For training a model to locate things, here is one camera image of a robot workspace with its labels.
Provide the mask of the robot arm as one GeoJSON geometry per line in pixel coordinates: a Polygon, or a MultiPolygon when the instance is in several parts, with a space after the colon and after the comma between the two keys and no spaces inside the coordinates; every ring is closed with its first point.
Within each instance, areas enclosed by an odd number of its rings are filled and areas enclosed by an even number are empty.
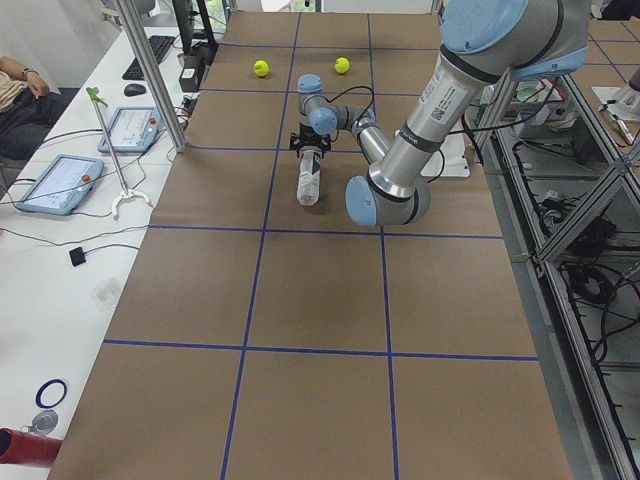
{"type": "Polygon", "coordinates": [[[428,209],[421,172],[471,101],[505,72],[516,81],[578,70],[587,52],[588,1],[451,1],[442,15],[433,76],[416,107],[388,141],[366,108],[333,105],[315,74],[298,80],[299,112],[316,134],[347,130],[370,166],[349,180],[345,201],[360,226],[404,225],[428,209]]]}

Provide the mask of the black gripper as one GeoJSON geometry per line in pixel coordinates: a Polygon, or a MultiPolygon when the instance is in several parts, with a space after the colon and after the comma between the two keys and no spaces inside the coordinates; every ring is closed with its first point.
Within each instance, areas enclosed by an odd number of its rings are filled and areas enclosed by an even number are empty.
{"type": "Polygon", "coordinates": [[[321,161],[324,158],[325,151],[319,147],[323,144],[323,137],[317,134],[311,126],[304,124],[299,125],[298,142],[300,146],[303,146],[298,151],[299,159],[302,159],[309,151],[308,146],[317,146],[315,148],[315,158],[317,161],[321,161]]]}

